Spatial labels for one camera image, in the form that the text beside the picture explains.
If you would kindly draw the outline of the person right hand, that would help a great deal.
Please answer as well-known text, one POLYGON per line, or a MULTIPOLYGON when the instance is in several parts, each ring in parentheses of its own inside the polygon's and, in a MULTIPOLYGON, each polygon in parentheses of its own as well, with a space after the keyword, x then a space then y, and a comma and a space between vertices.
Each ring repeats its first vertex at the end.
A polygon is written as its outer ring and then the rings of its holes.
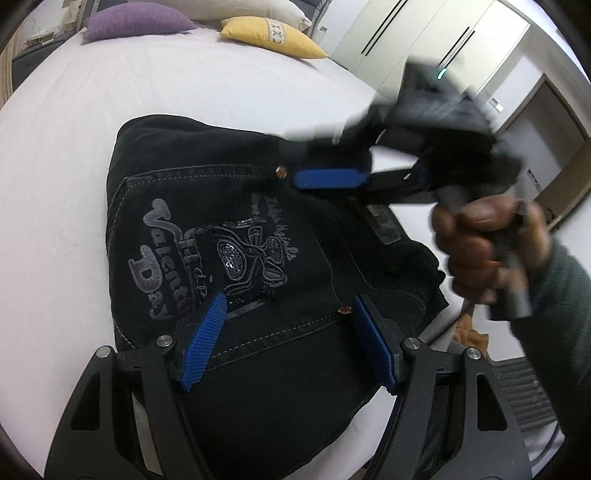
POLYGON ((493 304, 497 292, 509 285, 497 236, 508 229, 518 212, 524 213, 524 220, 518 230, 517 252, 527 276, 533 279, 552 249, 545 215, 537 203, 495 195, 467 204, 457 214, 441 204, 432 210, 435 241, 448 256, 452 288, 459 296, 475 304, 493 304))

